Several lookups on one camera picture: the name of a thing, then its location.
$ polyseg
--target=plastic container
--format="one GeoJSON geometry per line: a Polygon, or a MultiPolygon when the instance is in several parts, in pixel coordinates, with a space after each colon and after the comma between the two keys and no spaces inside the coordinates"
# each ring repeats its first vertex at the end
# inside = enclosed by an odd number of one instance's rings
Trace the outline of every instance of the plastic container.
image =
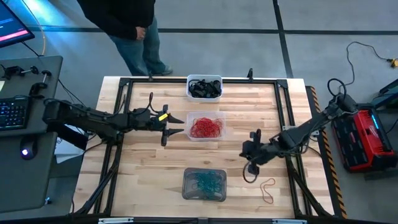
{"type": "Polygon", "coordinates": [[[186,168],[182,197],[187,200],[225,201],[226,172],[216,169],[186,168]]]}
{"type": "Polygon", "coordinates": [[[219,75],[189,75],[187,77],[187,97],[188,100],[191,102],[199,102],[199,103],[217,103],[220,101],[220,98],[223,96],[223,78],[219,75]],[[189,92],[189,84],[196,83],[196,81],[191,80],[205,80],[206,82],[211,82],[218,80],[221,83],[221,95],[216,98],[194,98],[192,94],[189,92]]]}
{"type": "Polygon", "coordinates": [[[220,111],[212,111],[212,112],[190,112],[187,114],[187,128],[186,134],[191,141],[220,141],[226,136],[226,114],[220,111]],[[208,119],[221,119],[223,122],[223,129],[221,130],[220,137],[218,138],[193,138],[190,135],[190,130],[194,125],[195,119],[200,118],[208,118],[208,119]]]}

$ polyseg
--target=keyboard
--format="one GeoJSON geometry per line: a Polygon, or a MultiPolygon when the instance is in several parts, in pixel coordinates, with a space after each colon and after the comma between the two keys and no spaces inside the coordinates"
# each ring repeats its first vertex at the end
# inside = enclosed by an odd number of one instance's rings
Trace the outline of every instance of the keyboard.
{"type": "Polygon", "coordinates": [[[28,96],[0,99],[0,131],[26,128],[29,105],[28,96]]]}

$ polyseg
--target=computer mouse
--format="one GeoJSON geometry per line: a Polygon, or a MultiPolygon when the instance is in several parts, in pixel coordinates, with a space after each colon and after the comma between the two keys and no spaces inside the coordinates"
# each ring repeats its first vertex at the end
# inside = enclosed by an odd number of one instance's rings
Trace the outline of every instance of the computer mouse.
{"type": "Polygon", "coordinates": [[[24,136],[19,150],[23,159],[33,159],[37,154],[37,138],[35,136],[24,136]]]}

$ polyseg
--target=person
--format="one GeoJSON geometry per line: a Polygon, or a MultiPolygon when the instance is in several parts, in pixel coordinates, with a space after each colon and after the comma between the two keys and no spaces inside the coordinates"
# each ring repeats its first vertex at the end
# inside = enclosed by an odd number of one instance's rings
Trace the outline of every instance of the person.
{"type": "Polygon", "coordinates": [[[132,75],[173,72],[159,56],[155,0],[78,0],[86,18],[109,35],[132,75]]]}

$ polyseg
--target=computer monitor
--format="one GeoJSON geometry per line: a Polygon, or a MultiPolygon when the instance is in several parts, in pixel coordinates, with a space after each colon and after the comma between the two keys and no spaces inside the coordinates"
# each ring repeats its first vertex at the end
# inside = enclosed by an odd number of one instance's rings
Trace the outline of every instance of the computer monitor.
{"type": "Polygon", "coordinates": [[[0,0],[0,48],[33,39],[35,35],[0,0]]]}

